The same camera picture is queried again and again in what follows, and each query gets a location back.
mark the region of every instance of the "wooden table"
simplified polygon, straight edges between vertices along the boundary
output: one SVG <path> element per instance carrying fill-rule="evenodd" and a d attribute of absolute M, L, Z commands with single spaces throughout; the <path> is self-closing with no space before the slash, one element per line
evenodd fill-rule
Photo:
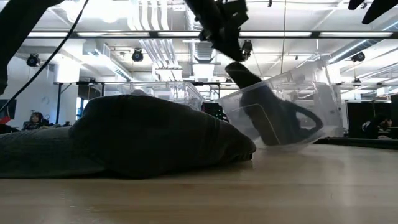
<path fill-rule="evenodd" d="M 7 224 L 398 223 L 398 152 L 312 145 L 151 180 L 0 180 Z"/>

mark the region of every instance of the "ceiling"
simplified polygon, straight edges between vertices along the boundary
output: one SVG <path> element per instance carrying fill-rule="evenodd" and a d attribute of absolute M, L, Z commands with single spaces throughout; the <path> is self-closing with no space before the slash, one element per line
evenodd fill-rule
<path fill-rule="evenodd" d="M 0 7 L 4 7 L 7 1 L 0 1 Z M 73 1 L 64 1 L 58 6 L 49 9 L 38 22 L 35 31 L 66 31 L 72 25 L 74 16 L 71 12 Z M 188 30 L 185 6 L 181 0 L 167 1 L 168 25 L 171 30 Z M 398 21 L 398 8 L 393 8 L 369 25 L 361 23 L 366 9 L 349 11 L 347 0 L 273 0 L 272 7 L 267 7 L 268 1 L 247 0 L 249 20 L 243 24 L 242 30 L 261 31 L 382 31 L 386 26 Z M 150 1 L 149 1 L 149 23 L 150 23 Z M 90 0 L 81 21 L 78 23 L 77 31 L 111 31 L 130 30 L 127 20 L 131 19 L 132 6 L 127 0 Z M 141 62 L 131 60 L 135 48 L 142 47 L 137 39 L 97 39 L 99 43 L 107 44 L 112 50 L 111 57 L 117 61 L 126 71 L 132 73 L 152 71 L 153 62 L 145 54 Z M 314 55 L 328 55 L 336 52 L 342 47 L 355 42 L 355 39 L 252 39 L 253 54 L 244 64 L 252 72 L 271 77 L 281 72 L 294 69 L 306 62 Z M 56 46 L 60 40 L 37 40 L 29 39 L 24 42 L 25 46 Z M 69 40 L 64 49 L 74 45 L 81 45 L 84 40 Z M 192 56 L 187 40 L 172 40 L 175 54 L 182 68 L 183 77 L 194 75 L 192 73 Z M 363 52 L 366 55 L 364 62 L 356 65 L 355 72 L 353 63 L 341 61 L 337 63 L 343 80 L 352 80 L 355 75 L 361 75 L 379 70 L 396 62 L 398 56 L 398 40 L 384 40 L 373 45 Z M 83 76 L 112 76 L 113 73 L 103 65 L 82 57 L 75 53 L 78 60 L 87 66 L 82 71 Z M 216 54 L 213 61 L 215 64 L 213 73 L 216 77 L 225 77 L 225 66 L 231 60 L 222 54 Z M 395 75 L 394 72 L 381 74 L 381 77 Z"/>

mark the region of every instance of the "transparent plastic container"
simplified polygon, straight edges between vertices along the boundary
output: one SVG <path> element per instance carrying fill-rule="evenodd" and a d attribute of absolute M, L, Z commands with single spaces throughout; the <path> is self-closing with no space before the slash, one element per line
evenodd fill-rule
<path fill-rule="evenodd" d="M 205 98 L 189 82 L 142 82 L 117 86 L 120 94 L 149 95 L 201 111 Z"/>
<path fill-rule="evenodd" d="M 268 150 L 300 150 L 340 128 L 336 100 L 325 83 L 263 81 L 218 102 L 233 126 Z"/>

